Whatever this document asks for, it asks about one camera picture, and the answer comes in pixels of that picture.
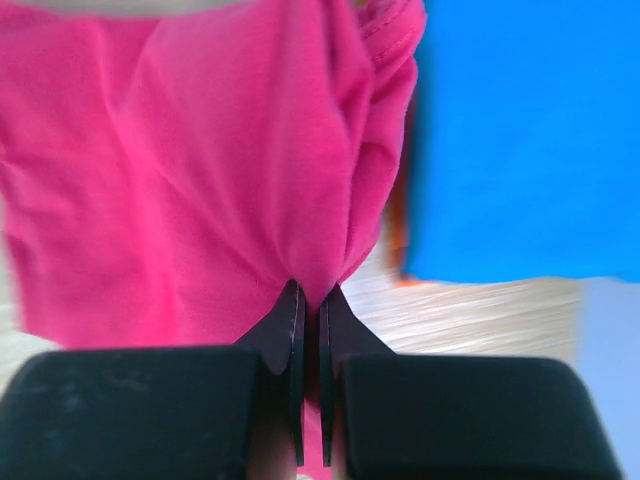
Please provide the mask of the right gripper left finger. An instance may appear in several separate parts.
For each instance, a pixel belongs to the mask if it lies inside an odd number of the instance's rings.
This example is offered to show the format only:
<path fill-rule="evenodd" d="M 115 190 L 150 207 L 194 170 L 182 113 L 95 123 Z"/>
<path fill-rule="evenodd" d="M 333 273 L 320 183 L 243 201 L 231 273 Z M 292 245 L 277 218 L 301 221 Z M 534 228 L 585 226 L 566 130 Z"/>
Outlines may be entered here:
<path fill-rule="evenodd" d="M 271 310 L 234 342 L 258 351 L 268 370 L 284 383 L 286 425 L 297 466 L 304 465 L 305 324 L 305 294 L 289 280 Z"/>

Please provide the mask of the pink t shirt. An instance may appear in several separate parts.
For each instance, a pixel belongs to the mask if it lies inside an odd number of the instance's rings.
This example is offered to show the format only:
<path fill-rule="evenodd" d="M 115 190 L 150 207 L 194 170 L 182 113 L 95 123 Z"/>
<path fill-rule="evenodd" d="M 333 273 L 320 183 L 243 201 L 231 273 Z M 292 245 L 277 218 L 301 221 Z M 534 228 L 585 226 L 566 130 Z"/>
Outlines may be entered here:
<path fill-rule="evenodd" d="M 1 195 L 21 325 L 66 348 L 228 343 L 375 246 L 420 1 L 142 19 L 1 5 Z"/>

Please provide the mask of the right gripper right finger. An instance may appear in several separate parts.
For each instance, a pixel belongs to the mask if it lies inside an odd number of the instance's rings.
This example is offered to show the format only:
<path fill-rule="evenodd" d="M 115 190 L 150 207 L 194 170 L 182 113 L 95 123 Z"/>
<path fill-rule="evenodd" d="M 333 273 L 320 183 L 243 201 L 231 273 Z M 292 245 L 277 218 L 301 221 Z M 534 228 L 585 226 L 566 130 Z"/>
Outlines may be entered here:
<path fill-rule="evenodd" d="M 349 355 L 394 355 L 352 311 L 339 285 L 322 302 L 318 316 L 319 393 L 323 463 L 332 463 L 332 443 L 341 362 Z"/>

